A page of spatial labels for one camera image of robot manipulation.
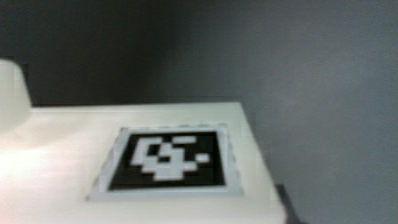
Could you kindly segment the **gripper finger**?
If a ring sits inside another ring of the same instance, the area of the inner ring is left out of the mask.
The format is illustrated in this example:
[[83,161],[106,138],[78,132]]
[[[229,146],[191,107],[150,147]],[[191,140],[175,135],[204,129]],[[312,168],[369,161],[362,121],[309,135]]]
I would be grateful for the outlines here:
[[285,210],[285,224],[307,224],[300,220],[284,185],[277,184],[275,185],[275,189],[277,189],[277,194],[278,194],[278,198],[280,198],[280,202],[282,202],[284,210]]

